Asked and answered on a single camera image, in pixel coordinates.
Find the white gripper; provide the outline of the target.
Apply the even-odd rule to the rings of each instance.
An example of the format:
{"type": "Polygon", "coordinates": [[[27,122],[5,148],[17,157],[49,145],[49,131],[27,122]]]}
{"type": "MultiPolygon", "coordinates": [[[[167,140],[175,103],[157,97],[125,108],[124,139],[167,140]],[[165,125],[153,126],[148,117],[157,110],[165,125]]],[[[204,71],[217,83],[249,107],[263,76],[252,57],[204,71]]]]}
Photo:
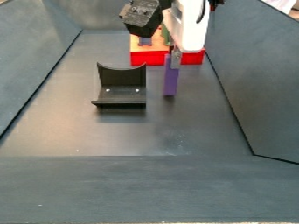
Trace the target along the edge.
{"type": "Polygon", "coordinates": [[[201,50],[209,22],[208,0],[172,0],[172,6],[163,11],[163,24],[173,43],[171,69],[179,69],[183,53],[201,50]]]}

